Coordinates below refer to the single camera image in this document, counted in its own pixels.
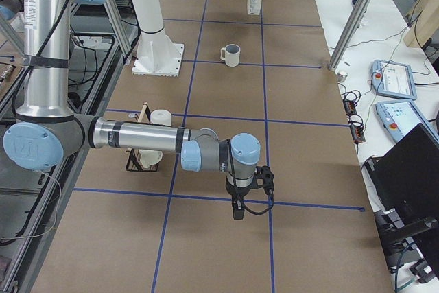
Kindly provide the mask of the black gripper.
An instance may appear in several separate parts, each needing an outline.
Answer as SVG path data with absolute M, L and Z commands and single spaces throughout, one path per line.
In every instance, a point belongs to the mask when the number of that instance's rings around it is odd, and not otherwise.
M 250 186 L 236 187 L 230 183 L 226 183 L 226 190 L 230 194 L 233 204 L 234 220 L 242 220 L 244 218 L 244 206 L 242 205 L 242 202 L 251 189 Z

